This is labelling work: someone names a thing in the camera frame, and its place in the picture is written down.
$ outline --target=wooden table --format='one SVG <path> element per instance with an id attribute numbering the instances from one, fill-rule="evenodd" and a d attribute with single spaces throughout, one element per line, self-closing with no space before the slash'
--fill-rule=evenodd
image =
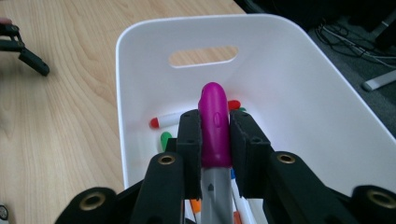
<path id="1" fill-rule="evenodd" d="M 78 193 L 123 191 L 115 49 L 130 25 L 244 13 L 233 0 L 0 0 L 0 17 L 49 65 L 0 52 L 0 203 L 11 223 L 53 223 Z"/>

